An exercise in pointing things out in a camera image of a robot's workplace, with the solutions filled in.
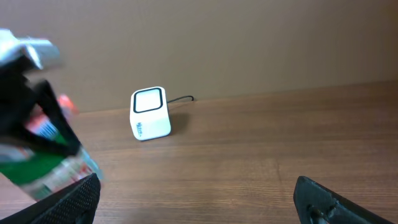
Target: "black cable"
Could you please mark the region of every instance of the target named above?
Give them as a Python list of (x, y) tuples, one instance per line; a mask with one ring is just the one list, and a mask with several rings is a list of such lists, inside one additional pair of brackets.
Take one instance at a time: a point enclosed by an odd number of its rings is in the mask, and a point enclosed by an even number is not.
[(171, 103), (171, 102), (174, 102), (174, 101), (177, 101), (177, 100), (181, 100), (181, 99), (184, 99), (184, 98), (191, 98), (191, 99), (192, 99), (191, 101), (194, 101), (194, 100), (195, 100), (193, 96), (187, 95), (187, 96), (178, 97), (178, 98), (176, 98), (176, 99), (174, 99), (174, 100), (169, 100), (167, 103)]

